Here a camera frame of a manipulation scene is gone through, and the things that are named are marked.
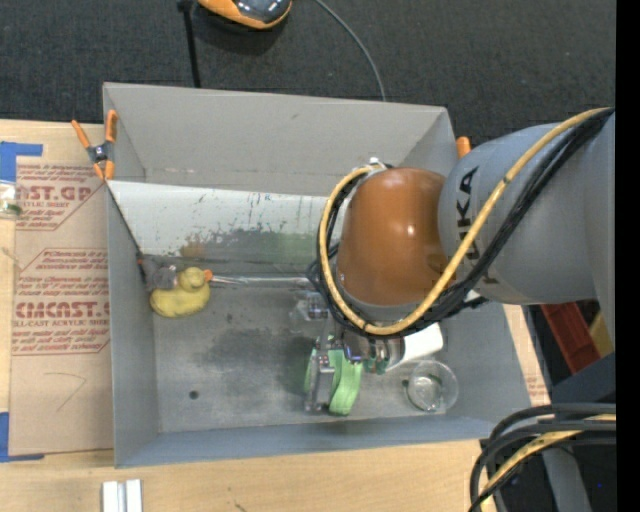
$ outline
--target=black floor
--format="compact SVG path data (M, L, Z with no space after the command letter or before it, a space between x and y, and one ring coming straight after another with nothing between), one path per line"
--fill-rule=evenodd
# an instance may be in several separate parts
M324 4L364 48L316 0L266 33L194 6L202 87L445 106L473 145L616 105L615 0ZM194 86L176 1L0 0L0 118L102 122L105 81ZM593 457L594 511L615 510L615 451ZM553 512L528 468L503 492L509 512Z

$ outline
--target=red object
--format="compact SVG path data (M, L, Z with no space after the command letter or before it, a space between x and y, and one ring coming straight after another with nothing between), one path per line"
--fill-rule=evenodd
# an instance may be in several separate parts
M543 304L541 309L572 374L600 359L589 326L575 302Z

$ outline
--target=yellow cable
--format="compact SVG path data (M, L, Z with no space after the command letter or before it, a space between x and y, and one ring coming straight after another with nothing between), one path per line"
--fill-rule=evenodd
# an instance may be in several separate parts
M413 325L416 321L418 321L424 313L433 305L433 303L438 299L440 293L447 286L447 283L453 277L456 269L460 265L464 255L468 251L471 244L478 236L480 229L484 225L489 213L494 208L495 204L498 202L498 199L502 196L507 186L513 181L513 179L520 173L520 171L529 163L529 161L539 153L549 142L551 142L555 137L560 135L561 133L569 130L573 126L581 123L585 119L595 115L598 112L604 111L606 108L598 108L588 110L576 116L573 116L563 123L556 125L554 128L549 130L545 135L543 135L533 146L531 146L525 153L516 161L516 163L507 171L504 178L500 180L500 183L496 185L493 192L487 199L487 201L482 206L482 209L478 213L475 221L471 225L468 233L460 243L457 251L451 257L451 260L447 264L444 269L442 276L435 284L435 286L431 289L429 294L425 297L425 299L416 307L416 309L404 317L402 320L385 326L374 325L368 323L366 320L358 316L344 301L340 291L338 290L336 283L333 279L333 274L331 272L331 266L329 264L329 255L327 253L326 247L326 238L327 238L327 225L329 222L329 215L333 208L333 203L335 202L336 197L340 193L340 191L344 188L344 186L352 181L354 178L357 178L361 174L369 173L372 168L369 167L360 167L355 169L350 174L348 174L345 178L343 178L340 183L334 188L333 192L329 196L327 200L324 212L322 214L322 218L320 220L320 228L319 228L319 242L320 242L320 263L322 268L322 273L324 275L325 281L327 283L327 288L329 289L329 293L333 298L334 302L342 311L342 313L357 327L363 329L365 332L377 335L377 336L390 336L396 334L411 325Z

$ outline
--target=yellow rubber duck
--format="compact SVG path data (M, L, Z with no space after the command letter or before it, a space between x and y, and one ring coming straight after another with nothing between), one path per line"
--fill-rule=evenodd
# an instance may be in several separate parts
M167 318L193 315L202 311L209 302L209 281L212 278L210 270L186 268L178 272L175 288L156 288L151 292L149 303L156 313Z

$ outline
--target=clear plastic cup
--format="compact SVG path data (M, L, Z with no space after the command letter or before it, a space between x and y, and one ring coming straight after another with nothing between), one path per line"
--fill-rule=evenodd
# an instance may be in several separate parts
M451 368L435 359L418 364L407 385L411 403L426 412L450 409L458 399L458 392L458 379Z

